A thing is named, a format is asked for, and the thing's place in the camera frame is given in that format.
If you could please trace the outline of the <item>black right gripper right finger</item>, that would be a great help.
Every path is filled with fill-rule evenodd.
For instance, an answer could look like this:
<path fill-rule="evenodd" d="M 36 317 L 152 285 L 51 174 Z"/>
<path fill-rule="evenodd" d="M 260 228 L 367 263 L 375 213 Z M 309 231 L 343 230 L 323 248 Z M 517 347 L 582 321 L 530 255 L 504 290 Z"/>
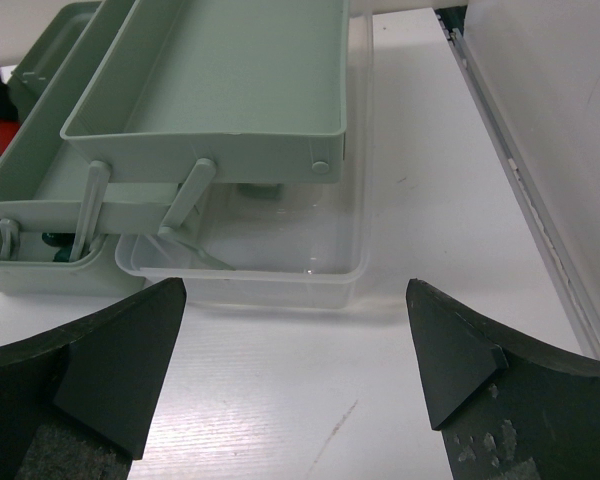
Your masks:
<path fill-rule="evenodd" d="M 425 403 L 455 479 L 600 479 L 600 361 L 409 281 Z"/>

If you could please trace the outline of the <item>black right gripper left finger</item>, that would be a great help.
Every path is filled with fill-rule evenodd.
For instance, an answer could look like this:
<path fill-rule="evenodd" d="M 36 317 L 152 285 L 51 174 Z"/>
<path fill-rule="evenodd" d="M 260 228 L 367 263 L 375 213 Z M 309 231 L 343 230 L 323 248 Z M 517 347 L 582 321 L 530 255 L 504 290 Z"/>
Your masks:
<path fill-rule="evenodd" d="M 187 299 L 168 278 L 0 347 L 0 479 L 125 479 L 142 458 Z"/>

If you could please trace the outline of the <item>red handled screwdriver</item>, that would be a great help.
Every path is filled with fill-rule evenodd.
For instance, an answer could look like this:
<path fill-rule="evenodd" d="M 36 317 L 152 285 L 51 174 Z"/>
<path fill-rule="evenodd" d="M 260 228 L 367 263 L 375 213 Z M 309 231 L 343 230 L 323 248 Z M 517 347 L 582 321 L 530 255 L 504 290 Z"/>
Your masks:
<path fill-rule="evenodd" d="M 0 119 L 0 155 L 9 147 L 20 128 L 18 121 Z"/>

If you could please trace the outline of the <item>large green handled screwdriver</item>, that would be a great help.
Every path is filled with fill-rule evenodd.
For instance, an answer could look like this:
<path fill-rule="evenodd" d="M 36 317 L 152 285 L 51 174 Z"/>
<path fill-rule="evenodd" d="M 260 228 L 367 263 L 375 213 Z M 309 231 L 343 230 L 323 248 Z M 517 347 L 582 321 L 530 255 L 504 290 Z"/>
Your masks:
<path fill-rule="evenodd" d="M 60 248 L 54 255 L 53 261 L 57 263 L 68 263 L 71 261 L 71 247 Z"/>

